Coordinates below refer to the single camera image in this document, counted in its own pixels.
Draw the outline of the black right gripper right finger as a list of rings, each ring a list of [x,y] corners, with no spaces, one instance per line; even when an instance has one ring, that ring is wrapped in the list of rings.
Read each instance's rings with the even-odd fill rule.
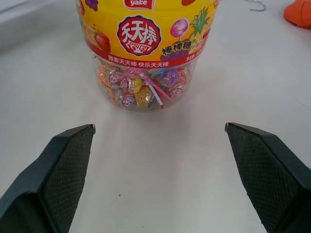
[[[267,233],[311,233],[311,169],[272,133],[233,122],[225,131]]]

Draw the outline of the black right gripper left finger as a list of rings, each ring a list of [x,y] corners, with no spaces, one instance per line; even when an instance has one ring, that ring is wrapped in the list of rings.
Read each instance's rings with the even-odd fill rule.
[[[95,132],[87,124],[50,140],[0,198],[0,233],[69,233]]]

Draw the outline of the yellow-labelled clear lollipop tub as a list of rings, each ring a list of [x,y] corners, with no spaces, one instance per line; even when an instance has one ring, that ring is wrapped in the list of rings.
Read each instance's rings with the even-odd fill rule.
[[[75,0],[97,79],[114,105],[163,109],[187,92],[220,0]]]

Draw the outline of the orange rounded object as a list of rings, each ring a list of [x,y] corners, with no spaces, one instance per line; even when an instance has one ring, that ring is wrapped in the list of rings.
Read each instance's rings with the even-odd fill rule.
[[[284,9],[283,17],[297,27],[311,29],[311,0],[295,0]]]

